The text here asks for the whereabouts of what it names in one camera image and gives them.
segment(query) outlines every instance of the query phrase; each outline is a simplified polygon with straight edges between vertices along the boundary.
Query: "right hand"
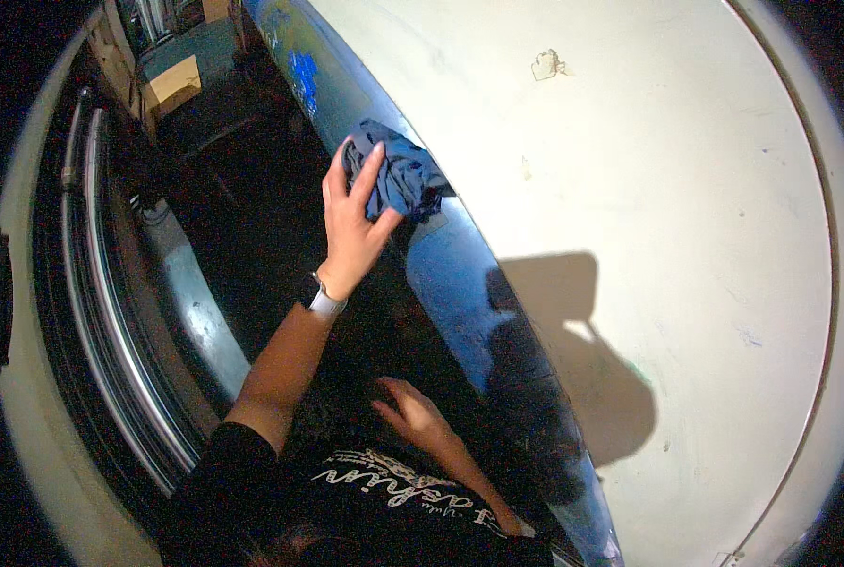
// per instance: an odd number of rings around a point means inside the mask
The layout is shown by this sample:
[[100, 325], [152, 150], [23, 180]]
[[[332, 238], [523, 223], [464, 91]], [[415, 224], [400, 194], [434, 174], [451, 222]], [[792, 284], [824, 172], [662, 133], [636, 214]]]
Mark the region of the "right hand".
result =
[[393, 395], [400, 413], [378, 400], [371, 405], [400, 437], [435, 458], [465, 448], [437, 406], [412, 384], [394, 378], [379, 378], [378, 382]]
[[349, 297], [381, 255], [390, 233], [403, 220], [403, 215], [390, 207], [376, 222], [366, 220], [366, 205], [384, 161], [384, 144], [375, 145], [348, 195], [347, 174], [342, 162], [345, 144], [340, 144], [321, 182], [327, 259], [316, 273], [324, 283], [327, 296], [336, 301]]

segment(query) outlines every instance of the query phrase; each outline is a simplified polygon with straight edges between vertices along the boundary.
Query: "white painted tank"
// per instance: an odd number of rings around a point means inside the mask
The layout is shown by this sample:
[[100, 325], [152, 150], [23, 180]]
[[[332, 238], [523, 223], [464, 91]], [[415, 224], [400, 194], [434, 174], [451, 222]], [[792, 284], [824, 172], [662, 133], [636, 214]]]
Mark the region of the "white painted tank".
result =
[[776, 19], [754, 0], [311, 4], [502, 264], [627, 564], [772, 564], [844, 459], [844, 138]]

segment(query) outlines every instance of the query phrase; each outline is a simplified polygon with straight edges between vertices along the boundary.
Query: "wristwatch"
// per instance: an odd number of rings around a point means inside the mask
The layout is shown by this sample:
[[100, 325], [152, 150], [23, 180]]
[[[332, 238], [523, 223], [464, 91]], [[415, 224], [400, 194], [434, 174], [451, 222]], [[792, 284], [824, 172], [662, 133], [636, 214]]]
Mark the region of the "wristwatch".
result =
[[336, 317], [347, 308], [348, 300], [336, 301], [327, 297], [324, 282], [317, 277], [316, 272], [306, 275], [302, 284], [299, 302], [305, 309], [314, 311], [324, 317]]

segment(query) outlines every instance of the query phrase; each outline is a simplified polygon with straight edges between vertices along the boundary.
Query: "black t-shirt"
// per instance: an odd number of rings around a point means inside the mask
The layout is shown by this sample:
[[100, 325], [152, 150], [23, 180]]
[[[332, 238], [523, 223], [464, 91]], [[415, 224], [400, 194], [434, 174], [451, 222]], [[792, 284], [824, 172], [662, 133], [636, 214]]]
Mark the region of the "black t-shirt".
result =
[[412, 461], [359, 439], [279, 460], [251, 428], [222, 424], [173, 495], [163, 561], [243, 564], [294, 542], [305, 550], [291, 564], [552, 564], [545, 537], [505, 535], [477, 494]]

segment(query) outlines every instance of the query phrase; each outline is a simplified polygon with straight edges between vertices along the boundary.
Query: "white watch strap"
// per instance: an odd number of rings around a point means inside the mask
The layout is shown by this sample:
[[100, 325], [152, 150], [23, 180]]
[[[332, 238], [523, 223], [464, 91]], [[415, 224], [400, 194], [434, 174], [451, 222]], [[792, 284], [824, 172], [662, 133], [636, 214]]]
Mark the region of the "white watch strap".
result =
[[327, 297], [327, 294], [325, 293], [324, 282], [317, 277], [317, 274], [315, 272], [312, 272], [311, 275], [317, 282], [318, 289], [317, 293], [315, 294], [314, 300], [312, 300], [311, 305], [308, 306], [308, 310], [319, 313], [320, 315], [326, 315], [331, 317], [336, 317], [340, 313], [343, 313], [343, 309], [347, 308], [347, 303], [349, 300], [331, 300]]

